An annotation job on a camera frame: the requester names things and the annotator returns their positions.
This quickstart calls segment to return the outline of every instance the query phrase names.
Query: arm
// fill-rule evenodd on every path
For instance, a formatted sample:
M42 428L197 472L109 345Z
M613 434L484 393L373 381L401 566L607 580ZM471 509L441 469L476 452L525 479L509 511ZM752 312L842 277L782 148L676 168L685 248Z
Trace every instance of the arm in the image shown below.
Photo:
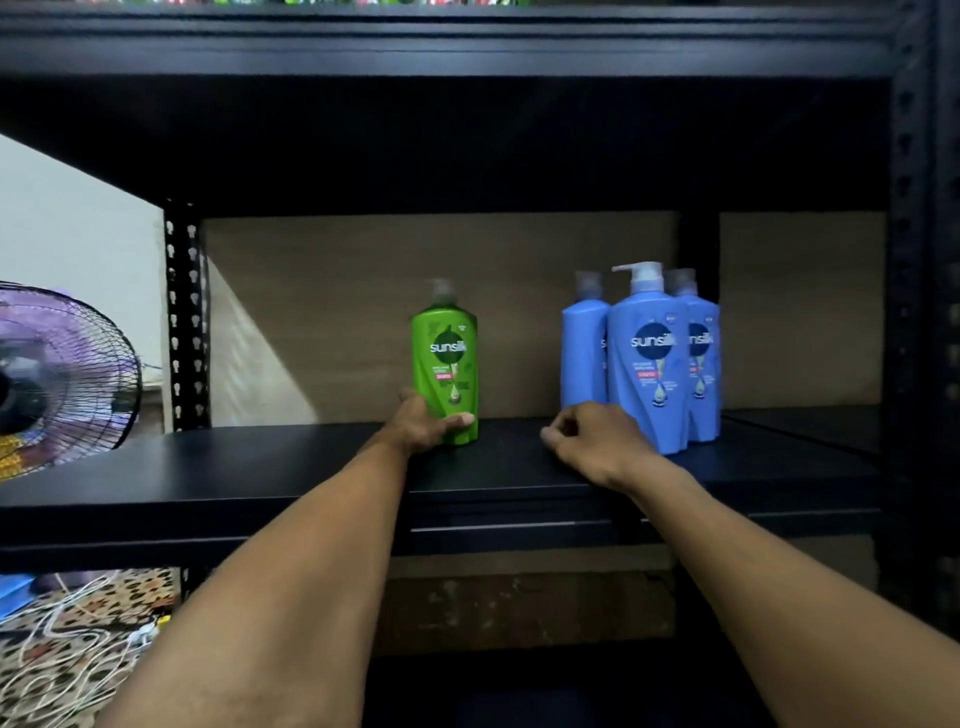
M957 724L960 645L714 499L657 455L620 407L570 408L542 437L564 462L643 510L780 725Z
M359 725L407 460L468 420L407 396L190 597L97 725Z

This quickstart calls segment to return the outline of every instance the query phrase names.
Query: white cable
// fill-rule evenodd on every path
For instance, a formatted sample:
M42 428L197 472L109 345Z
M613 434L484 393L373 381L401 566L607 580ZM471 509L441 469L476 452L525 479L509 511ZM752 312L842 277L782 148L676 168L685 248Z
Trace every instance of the white cable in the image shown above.
M54 574L54 578L57 579L57 583L60 584L60 588L63 589L67 594L70 594L70 588L69 588L66 584L63 583L63 577L60 576L60 572L59 572L59 571ZM84 613L85 615L87 615L88 617L93 617L93 618L95 618L95 619L97 618L97 615L95 615L93 612L88 612L86 609L84 609L84 608L83 608L82 606L80 606L79 604L74 604L74 605L73 605L73 608L76 609L76 610L79 611L79 612L83 612L83 613Z
M39 675L31 679L20 689L19 691L20 699L17 701L17 704L13 706L12 712L7 716L7 719L4 721L3 723L4 728L7 728L7 726L9 726L11 722L15 719L19 719L24 716L35 716L37 711L40 711L47 706L53 705L54 703L62 699L65 695L67 695L73 689L74 685L76 685L78 682L81 682L81 686L84 686L86 683L86 680L88 679L86 674L87 674L87 671L90 669L90 667L101 665L103 663L103 660L101 658L105 654L107 654L107 652L113 649L116 645L123 643L125 645L124 656L126 655L129 649L130 637L124 638L123 640L120 640L120 641L115 641L113 642L113 644L111 644L110 643L111 635L109 631L104 629L80 628L80 629L74 629L74 630L68 630L68 631L57 631L55 629L55 625L58 619L66 609L68 609L71 606L77 606L77 603L80 600L93 594L97 590L105 587L107 584L112 582L113 579L116 578L118 573L119 571L114 571L111 574L101 575L96 579L93 579L92 581L88 582L84 586L80 587L80 589L76 590L75 592L70 592L66 594L62 599L60 599L57 602L54 602L53 604L45 604L45 605L42 605L42 607L31 609L31 610L24 610L22 612L14 613L14 615L12 615L13 617L21 617L25 614L31 614L39 611L46 611L46 614L44 614L40 618L40 620L34 624L34 627L31 630L29 637L23 641L23 643L20 645L20 649L17 651L17 662L18 662L19 670L3 685L2 688L0 688L0 703L3 703L5 696L7 695L8 691L11 689L13 685L17 684L20 680L25 679L32 672L39 673ZM42 630L43 637L49 640L54 640L54 641L61 640L61 639L85 640L86 638L92 638L92 642L87 642L83 644L79 650L67 651L66 653L60 655L58 658L43 661L43 662L33 661L29 665L25 666L24 661L26 657L27 647L33 641L38 630ZM139 634L140 634L140 630L137 630L137 632L134 633L134 635L139 635ZM84 665L84 667L81 668L80 672L74 677L73 680L70 681L70 683L66 686L66 688L60 690L56 695L54 695L51 698L50 695L52 692L54 692L52 690L52 688L54 687L53 677L47 672L47 670L49 670L52 667L62 665L64 663L79 662L85 655L94 651L96 651L95 656L91 657L87 661L86 665ZM115 672L116 670L113 670L110 675L112 676L112 674L115 674ZM41 684L44 680L46 680L47 682L47 688L43 692L43 694L39 696L39 698L36 701L36 704L34 704L34 706L30 709L29 713L24 714L20 712L19 710L20 704L27 700L28 693L30 692L30 690L35 685ZM69 710L70 713L68 713L68 715L71 715L72 713L76 712L76 706L78 705L79 698L82 698L83 702L86 702L86 700L88 699L88 695L81 696L80 691L78 691L78 698L75 698L73 701L71 701L71 703L68 706L64 706L63 708L56 709L48 713L47 715L40 716L39 718L36 718L36 719L43 720L53 716L57 716L57 719L59 719L60 714L64 710Z

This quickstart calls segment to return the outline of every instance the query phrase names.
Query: shampoo bottle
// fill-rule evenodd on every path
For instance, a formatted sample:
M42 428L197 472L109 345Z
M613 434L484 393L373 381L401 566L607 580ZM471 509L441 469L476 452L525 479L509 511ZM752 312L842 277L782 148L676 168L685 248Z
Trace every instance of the shampoo bottle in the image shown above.
M599 273L577 272L577 303L564 309L560 406L607 401L607 312Z
M433 281L433 303L410 322L414 387L435 417L469 412L477 417L477 319L457 306L447 279ZM465 445L477 439L479 419L451 432L444 442Z
M692 268L667 271L666 290L686 304L689 322L689 439L707 443L720 434L720 306L697 296Z
M657 452L686 447L686 305L663 292L659 263L632 271L630 296L607 319L607 394L640 425Z

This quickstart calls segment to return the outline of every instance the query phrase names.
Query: blue shampoo bottle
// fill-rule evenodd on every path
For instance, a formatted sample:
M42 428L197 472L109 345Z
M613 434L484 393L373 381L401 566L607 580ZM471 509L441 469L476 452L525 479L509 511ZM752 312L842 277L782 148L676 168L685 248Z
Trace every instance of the blue shampoo bottle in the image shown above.
M689 322L688 436L708 443L720 434L720 306L697 295L692 268L667 271L666 290L686 304Z
M607 313L599 273L577 272L577 303L564 309L560 405L607 401Z
M657 262L632 271L631 294L607 318L607 393L640 425L657 452L686 448L686 305L663 293Z

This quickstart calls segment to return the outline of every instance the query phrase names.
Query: black metal shelf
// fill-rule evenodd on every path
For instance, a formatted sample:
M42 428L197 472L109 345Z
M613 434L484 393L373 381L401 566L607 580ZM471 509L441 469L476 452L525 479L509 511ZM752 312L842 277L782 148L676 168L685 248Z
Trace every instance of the black metal shelf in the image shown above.
M886 208L887 12L9 5L0 133L203 217Z
M656 541L624 497L540 443L544 420L487 420L480 439L411 465L395 553ZM134 441L0 489L0 571L216 564L336 473L377 425L223 427ZM787 536L865 533L869 458L728 422L673 457L731 507Z

